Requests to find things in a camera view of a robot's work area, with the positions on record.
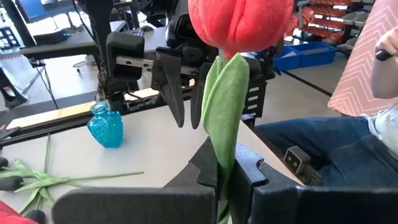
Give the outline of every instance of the blue storage bin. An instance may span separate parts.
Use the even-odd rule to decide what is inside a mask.
[[[279,55],[275,56],[274,67],[278,68],[280,71],[300,68],[301,56],[302,54],[299,51],[290,46],[285,46],[284,50]]]
[[[290,47],[302,54],[301,68],[332,63],[336,54],[336,48],[322,42],[291,45]]]

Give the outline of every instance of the monitor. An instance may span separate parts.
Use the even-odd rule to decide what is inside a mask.
[[[16,0],[16,5],[26,23],[75,10],[72,0]]]

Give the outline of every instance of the pink striped fabric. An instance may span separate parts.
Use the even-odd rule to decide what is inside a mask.
[[[398,0],[377,0],[328,103],[329,108],[356,116],[362,113],[374,114],[398,103],[398,99],[373,98],[370,87],[376,42],[381,35],[396,26]]]

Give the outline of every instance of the hand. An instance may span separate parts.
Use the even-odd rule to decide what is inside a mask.
[[[389,54],[398,57],[398,26],[381,36],[376,44],[376,49],[385,50]]]

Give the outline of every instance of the white table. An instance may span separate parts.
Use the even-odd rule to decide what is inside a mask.
[[[86,177],[144,171],[145,174],[115,179],[94,180],[82,184],[95,187],[163,187],[175,177],[207,138],[202,125],[190,124],[190,102],[185,102],[185,126],[178,128],[168,107],[123,116],[125,140],[119,149],[104,149],[87,127],[54,134],[49,174],[57,177]],[[30,168],[42,170],[47,137],[5,147],[2,156],[12,162],[20,159]],[[266,163],[300,183],[283,163],[244,124],[239,126],[238,142],[262,156]],[[53,198],[69,190],[69,185],[49,188]],[[21,210],[31,191],[19,194],[0,192],[0,200]],[[50,209],[43,210],[50,214]]]

